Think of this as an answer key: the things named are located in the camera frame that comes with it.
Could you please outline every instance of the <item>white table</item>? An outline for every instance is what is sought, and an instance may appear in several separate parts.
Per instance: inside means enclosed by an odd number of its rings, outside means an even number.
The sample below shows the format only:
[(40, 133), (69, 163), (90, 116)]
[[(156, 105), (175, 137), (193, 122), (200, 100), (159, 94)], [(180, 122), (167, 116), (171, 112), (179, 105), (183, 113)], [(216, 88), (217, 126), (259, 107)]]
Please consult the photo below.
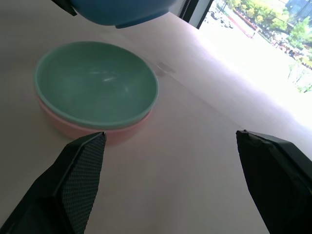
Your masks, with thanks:
[(236, 130), (290, 140), (312, 156), (311, 131), (171, 13), (118, 30), (48, 0), (11, 0), (0, 3), (0, 29), (0, 224), (69, 142), (41, 113), (32, 75), (41, 56), (72, 41), (131, 50), (160, 85), (146, 127), (105, 149), (86, 234), (267, 234), (246, 186)]

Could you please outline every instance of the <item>green bowl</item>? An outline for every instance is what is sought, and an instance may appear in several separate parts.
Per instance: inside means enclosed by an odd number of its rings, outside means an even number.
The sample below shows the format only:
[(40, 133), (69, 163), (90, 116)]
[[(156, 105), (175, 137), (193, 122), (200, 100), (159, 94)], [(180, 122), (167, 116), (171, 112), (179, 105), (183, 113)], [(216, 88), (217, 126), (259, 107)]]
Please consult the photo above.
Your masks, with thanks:
[(101, 42), (61, 46), (38, 63), (39, 98), (81, 126), (116, 129), (143, 119), (158, 95), (153, 71), (135, 54)]

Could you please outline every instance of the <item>textured gripper pad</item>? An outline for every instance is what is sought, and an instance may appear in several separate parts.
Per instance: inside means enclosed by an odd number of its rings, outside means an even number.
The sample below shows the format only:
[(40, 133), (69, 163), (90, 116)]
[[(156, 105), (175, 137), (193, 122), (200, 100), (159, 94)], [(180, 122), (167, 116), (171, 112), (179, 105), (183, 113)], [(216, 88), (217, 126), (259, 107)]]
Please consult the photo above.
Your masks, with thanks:
[(104, 136), (84, 146), (63, 182), (60, 197), (75, 234), (83, 234), (98, 192)]

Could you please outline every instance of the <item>table surface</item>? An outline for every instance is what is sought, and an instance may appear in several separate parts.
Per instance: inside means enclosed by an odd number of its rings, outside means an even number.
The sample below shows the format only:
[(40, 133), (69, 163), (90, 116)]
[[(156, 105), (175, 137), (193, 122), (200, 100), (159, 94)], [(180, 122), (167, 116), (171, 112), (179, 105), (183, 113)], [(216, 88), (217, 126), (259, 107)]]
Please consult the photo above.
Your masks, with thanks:
[(146, 60), (160, 93), (145, 128), (106, 147), (85, 233), (268, 233), (246, 186), (235, 132), (290, 140), (308, 156), (312, 133), (224, 62), (197, 29), (168, 13), (118, 30), (42, 0), (2, 2), (0, 28), (0, 224), (69, 142), (36, 102), (37, 61), (59, 45), (95, 40)]

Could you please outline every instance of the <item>pink bowl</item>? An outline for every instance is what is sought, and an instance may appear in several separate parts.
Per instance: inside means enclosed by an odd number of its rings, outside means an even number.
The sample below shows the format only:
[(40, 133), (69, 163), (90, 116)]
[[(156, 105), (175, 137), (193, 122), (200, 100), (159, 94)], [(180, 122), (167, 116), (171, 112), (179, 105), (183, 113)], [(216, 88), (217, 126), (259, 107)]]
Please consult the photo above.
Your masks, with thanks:
[(83, 137), (85, 135), (89, 135), (92, 133), (97, 133), (97, 132), (106, 132), (107, 135), (107, 143), (109, 144), (116, 144), (123, 142), (130, 137), (132, 137), (134, 134), (136, 134), (142, 127), (143, 123), (146, 121), (148, 116), (150, 115), (151, 112), (149, 112), (140, 122), (137, 122), (134, 125), (131, 125), (126, 128), (121, 128), (121, 129), (109, 129), (109, 130), (104, 130), (104, 129), (92, 129), (92, 128), (86, 128), (82, 127), (76, 124), (73, 124), (71, 122), (68, 122), (61, 117), (57, 116), (54, 114), (42, 101), (41, 99), (37, 96), (38, 102), (42, 110), (46, 113), (47, 117), (51, 121), (52, 125), (59, 130), (61, 133), (63, 133), (65, 136), (72, 138), (72, 139), (77, 139), (79, 137)]

